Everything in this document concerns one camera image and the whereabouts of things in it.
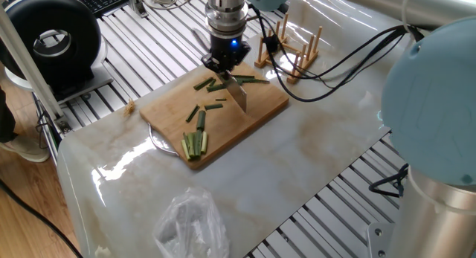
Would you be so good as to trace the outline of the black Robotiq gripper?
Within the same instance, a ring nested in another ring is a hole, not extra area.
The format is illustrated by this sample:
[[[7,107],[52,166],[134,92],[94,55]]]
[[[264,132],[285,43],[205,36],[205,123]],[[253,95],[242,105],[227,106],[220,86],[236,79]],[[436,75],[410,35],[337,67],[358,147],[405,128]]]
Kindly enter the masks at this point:
[[[210,55],[204,55],[202,63],[228,82],[232,74],[243,67],[244,59],[251,51],[251,46],[242,40],[241,35],[230,39],[211,36],[210,43]]]

